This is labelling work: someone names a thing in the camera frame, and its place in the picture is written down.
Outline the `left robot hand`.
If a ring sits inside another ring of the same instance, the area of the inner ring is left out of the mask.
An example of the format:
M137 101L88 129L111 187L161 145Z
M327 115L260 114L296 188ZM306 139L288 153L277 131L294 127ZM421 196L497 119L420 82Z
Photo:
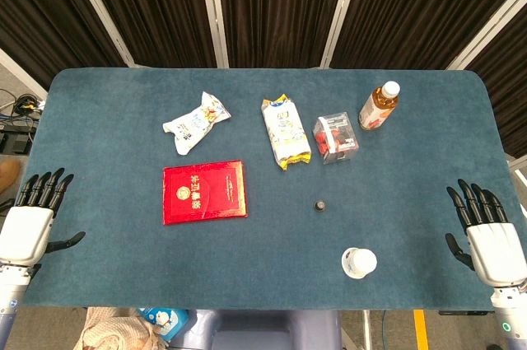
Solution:
M32 175L21 187L1 229L1 263L32 268L44 254L65 250L86 235L79 231L67 240L50 241L63 197L74 175L54 173Z

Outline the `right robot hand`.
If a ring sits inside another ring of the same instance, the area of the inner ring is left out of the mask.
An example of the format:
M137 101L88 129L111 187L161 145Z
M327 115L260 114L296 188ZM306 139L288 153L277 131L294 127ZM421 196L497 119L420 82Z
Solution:
M469 245L462 251L451 233L445 234L452 255L489 287L526 286L526 257L518 232L498 197L479 185L459 179L462 191L446 188Z

